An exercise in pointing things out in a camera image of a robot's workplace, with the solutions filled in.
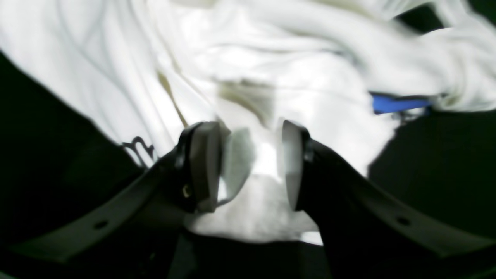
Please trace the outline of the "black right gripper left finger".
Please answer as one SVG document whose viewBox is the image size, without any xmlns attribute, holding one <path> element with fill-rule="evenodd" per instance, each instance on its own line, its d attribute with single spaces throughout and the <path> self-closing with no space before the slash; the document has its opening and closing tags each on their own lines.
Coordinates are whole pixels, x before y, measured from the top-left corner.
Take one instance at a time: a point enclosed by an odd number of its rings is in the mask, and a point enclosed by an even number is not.
<svg viewBox="0 0 496 279">
<path fill-rule="evenodd" d="M 128 244 L 153 234 L 166 240 L 186 214 L 216 210 L 227 134 L 218 121 L 189 126 L 167 155 L 109 201 L 59 229 L 13 245 L 12 252 L 66 263 L 119 237 Z"/>
</svg>

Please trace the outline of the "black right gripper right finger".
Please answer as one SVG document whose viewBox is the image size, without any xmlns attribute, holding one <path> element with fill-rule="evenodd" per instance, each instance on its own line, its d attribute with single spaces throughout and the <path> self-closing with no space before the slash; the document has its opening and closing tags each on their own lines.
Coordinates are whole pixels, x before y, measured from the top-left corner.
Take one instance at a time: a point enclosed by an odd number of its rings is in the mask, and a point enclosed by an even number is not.
<svg viewBox="0 0 496 279">
<path fill-rule="evenodd" d="M 292 210 L 317 224 L 334 279 L 494 279 L 495 238 L 406 205 L 291 120 L 281 125 Z"/>
</svg>

